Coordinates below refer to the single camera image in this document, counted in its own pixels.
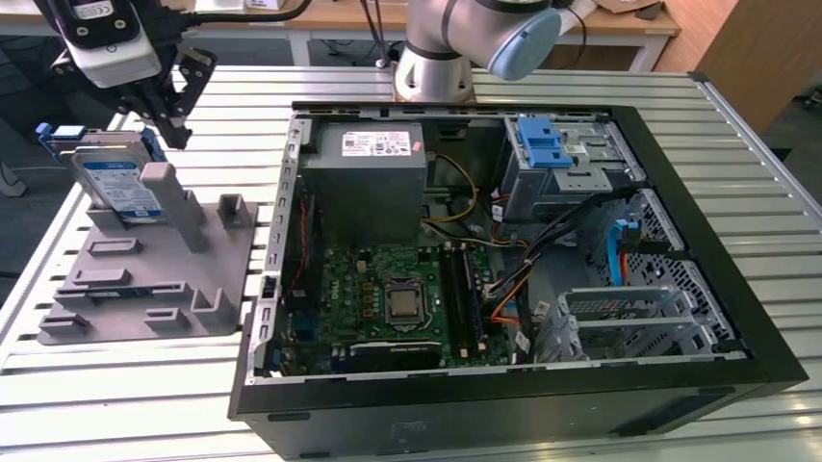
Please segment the aluminum slat table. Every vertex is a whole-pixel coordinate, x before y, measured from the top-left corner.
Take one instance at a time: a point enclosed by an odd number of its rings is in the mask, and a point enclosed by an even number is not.
[[[635,106],[737,259],[810,380],[667,435],[439,451],[391,460],[773,461],[822,458],[822,213],[710,84],[684,74],[539,72],[503,83],[477,72],[482,102]],[[167,152],[200,202],[260,203],[246,295],[255,295],[294,100],[391,100],[391,79],[359,68],[220,67],[191,114],[187,151]],[[119,117],[111,129],[140,126]],[[34,460],[277,460],[226,418],[240,334],[42,346],[38,323],[91,221],[70,192],[0,310],[0,456]],[[243,305],[251,309],[251,303]]]

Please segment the gray plastic stand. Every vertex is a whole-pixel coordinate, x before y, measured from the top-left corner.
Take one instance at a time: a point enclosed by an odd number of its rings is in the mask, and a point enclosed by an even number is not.
[[[140,180],[167,222],[126,225],[112,210],[87,211],[95,227],[40,322],[42,344],[236,330],[258,206],[239,194],[200,206],[167,163],[146,164]]]

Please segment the desk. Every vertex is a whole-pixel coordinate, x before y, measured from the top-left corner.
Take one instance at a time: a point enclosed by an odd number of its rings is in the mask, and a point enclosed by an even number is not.
[[[474,81],[481,102],[637,106],[810,380],[666,435],[391,460],[818,460],[822,211],[725,100],[685,74],[554,71],[510,84],[478,71]],[[390,75],[357,67],[219,67],[188,118],[188,150],[167,151],[200,202],[242,193],[270,203],[291,102],[353,99],[390,101]],[[110,128],[140,125],[132,115],[119,116]],[[251,430],[226,418],[239,332],[78,346],[42,346],[34,340],[62,284],[56,279],[71,269],[91,226],[87,205],[75,187],[0,310],[0,451],[10,452],[3,461],[279,460]],[[260,205],[258,245],[267,243],[273,213]],[[262,268],[263,255],[252,251],[250,270]],[[258,283],[259,274],[250,273],[246,295],[256,296]]]
[[[188,10],[194,6],[194,0],[168,0],[164,3]],[[405,6],[385,5],[382,11],[386,40],[405,40]],[[271,12],[251,10],[250,13]],[[646,21],[634,17],[633,13],[611,14],[599,8],[585,21],[589,29],[589,45],[638,47],[630,71],[653,69],[669,38],[680,33],[680,26],[665,12],[654,21]],[[0,2],[0,34],[20,36],[54,34],[31,0]],[[198,29],[198,34],[203,38],[287,39],[291,43],[294,65],[311,65],[309,40],[371,40],[361,2],[357,0],[338,2],[315,0],[306,13],[285,24],[208,24]],[[579,27],[571,29],[558,41],[558,44],[566,45],[581,43]]]

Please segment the wooden table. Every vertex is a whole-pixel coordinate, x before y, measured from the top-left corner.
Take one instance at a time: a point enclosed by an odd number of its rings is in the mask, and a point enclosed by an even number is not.
[[[167,0],[166,4],[187,10],[195,9],[194,0]],[[248,13],[271,13],[250,10]],[[406,7],[383,5],[386,40],[405,40]],[[591,46],[633,46],[638,48],[631,71],[650,71],[659,59],[669,38],[680,33],[680,26],[662,12],[653,21],[634,17],[633,13],[611,14],[597,9],[585,19]],[[198,29],[200,37],[222,39],[287,39],[295,65],[311,65],[309,40],[371,40],[369,25],[358,0],[315,0],[306,13],[287,23],[210,24]],[[0,2],[0,35],[52,35],[32,0]],[[565,34],[558,44],[582,43],[582,28]]]

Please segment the green motherboard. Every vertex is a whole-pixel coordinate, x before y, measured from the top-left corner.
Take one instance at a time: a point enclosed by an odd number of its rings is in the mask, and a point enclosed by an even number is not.
[[[437,342],[442,344],[441,368],[507,364],[502,330],[494,335],[483,332],[481,349],[473,354],[453,351],[441,251],[437,246],[329,248],[314,345]],[[482,288],[493,279],[490,255],[482,246],[465,252],[470,277]],[[301,363],[305,373],[334,372],[333,361],[317,356]]]

